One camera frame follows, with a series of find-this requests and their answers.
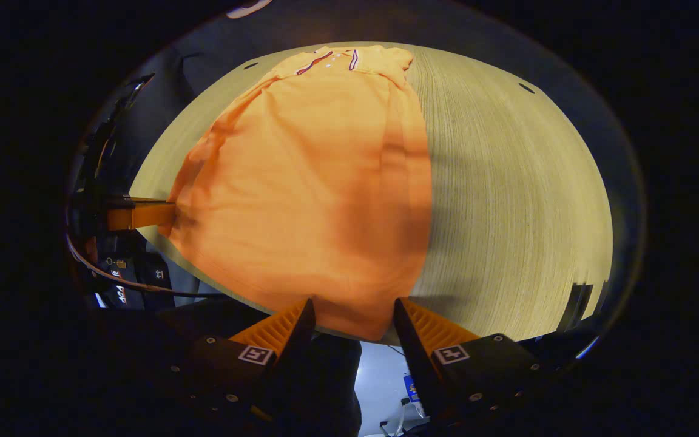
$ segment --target wooden table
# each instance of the wooden table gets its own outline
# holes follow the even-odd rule
[[[454,53],[397,42],[327,42],[272,53],[206,89],[155,143],[133,197],[163,198],[186,153],[278,62],[328,45],[382,44],[414,55],[407,80],[422,105],[433,174],[430,248],[411,299],[477,335],[515,340],[555,330],[574,282],[608,279],[613,249],[604,183],[581,136],[532,83]],[[154,226],[139,232],[200,280],[271,313],[194,268]],[[396,344],[391,329],[381,342]]]

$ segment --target sticker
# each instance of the sticker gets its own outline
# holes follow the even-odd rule
[[[436,349],[436,357],[438,357],[441,364],[447,365],[469,359],[471,355],[463,349],[463,346],[455,345],[449,346],[448,348]]]
[[[253,362],[255,364],[266,365],[269,362],[271,355],[274,354],[272,349],[259,348],[258,346],[247,346],[239,355],[242,361]]]

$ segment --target white object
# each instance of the white object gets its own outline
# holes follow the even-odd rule
[[[260,11],[264,6],[271,3],[271,0],[258,0],[258,3],[250,6],[249,8],[239,7],[225,14],[230,19],[238,19],[244,16],[249,16],[252,12]]]

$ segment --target orange polo shirt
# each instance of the orange polo shirt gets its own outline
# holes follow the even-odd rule
[[[400,48],[322,47],[280,62],[188,152],[159,231],[272,310],[378,340],[428,248],[425,121]]]

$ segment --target table surface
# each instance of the table surface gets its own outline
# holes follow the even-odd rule
[[[411,299],[480,336],[503,332],[523,340],[556,329],[578,282],[594,285],[583,317],[591,315],[609,276],[613,238],[606,189],[590,151],[535,84],[455,53],[398,42],[326,42],[245,62],[174,119],[130,195],[166,198],[189,149],[231,100],[278,62],[322,45],[373,44],[413,53],[406,77],[427,125],[430,247]],[[154,226],[139,232],[199,279],[271,313],[198,271]],[[394,330],[380,342],[396,344]]]

